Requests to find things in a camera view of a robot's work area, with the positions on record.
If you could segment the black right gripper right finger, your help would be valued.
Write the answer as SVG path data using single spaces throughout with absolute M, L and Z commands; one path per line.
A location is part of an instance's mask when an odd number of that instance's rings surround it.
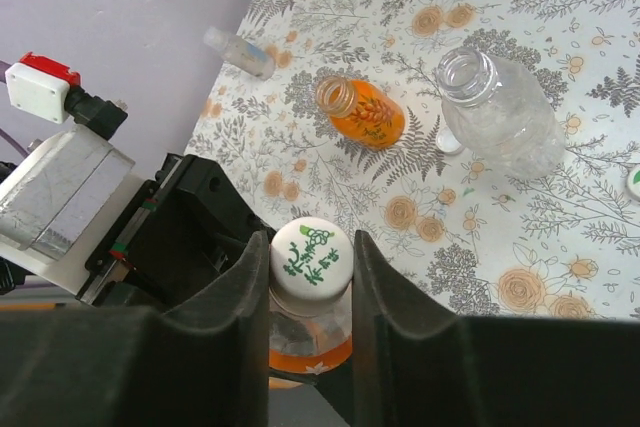
M 635 426 L 635 322 L 459 316 L 354 240 L 359 426 Z

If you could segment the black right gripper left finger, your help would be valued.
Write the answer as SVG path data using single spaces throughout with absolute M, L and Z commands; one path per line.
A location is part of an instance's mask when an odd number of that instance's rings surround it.
M 269 240 L 174 309 L 1 316 L 5 426 L 264 426 Z

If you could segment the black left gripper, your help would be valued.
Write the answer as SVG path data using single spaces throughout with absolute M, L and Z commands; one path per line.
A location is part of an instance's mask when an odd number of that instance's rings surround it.
M 166 156 L 88 257 L 88 305 L 119 286 L 175 307 L 229 270 L 257 231 L 274 236 L 214 160 Z

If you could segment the white cap green print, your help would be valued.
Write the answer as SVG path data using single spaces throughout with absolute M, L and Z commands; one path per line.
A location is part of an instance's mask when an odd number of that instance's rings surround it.
M 269 253 L 272 296 L 297 316 L 330 311 L 353 278 L 352 241 L 325 219 L 301 217 L 287 223 L 274 235 Z

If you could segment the orange juice bottle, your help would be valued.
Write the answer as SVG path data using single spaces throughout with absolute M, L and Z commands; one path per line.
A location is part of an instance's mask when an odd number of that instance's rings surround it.
M 315 97 L 339 133 L 367 148 L 386 149 L 404 133 L 402 108 L 367 81 L 327 77 L 316 87 Z

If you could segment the blue white bottle cap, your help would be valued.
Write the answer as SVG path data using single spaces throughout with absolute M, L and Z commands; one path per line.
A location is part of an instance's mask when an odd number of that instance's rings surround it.
M 449 156 L 458 155 L 464 151 L 465 147 L 457 140 L 453 132 L 448 127 L 443 127 L 436 136 L 436 147 Z

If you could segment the clear water bottle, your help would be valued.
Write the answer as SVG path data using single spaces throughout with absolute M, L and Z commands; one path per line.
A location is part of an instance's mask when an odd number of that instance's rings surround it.
M 447 52 L 435 69 L 446 126 L 456 140 L 511 177 L 551 174 L 565 136 L 536 77 L 523 65 L 472 47 Z

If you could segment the white green bottle cap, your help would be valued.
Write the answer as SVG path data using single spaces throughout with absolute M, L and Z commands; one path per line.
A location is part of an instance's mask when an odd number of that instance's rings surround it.
M 626 179 L 626 190 L 629 196 L 640 201 L 640 165 L 634 166 Z

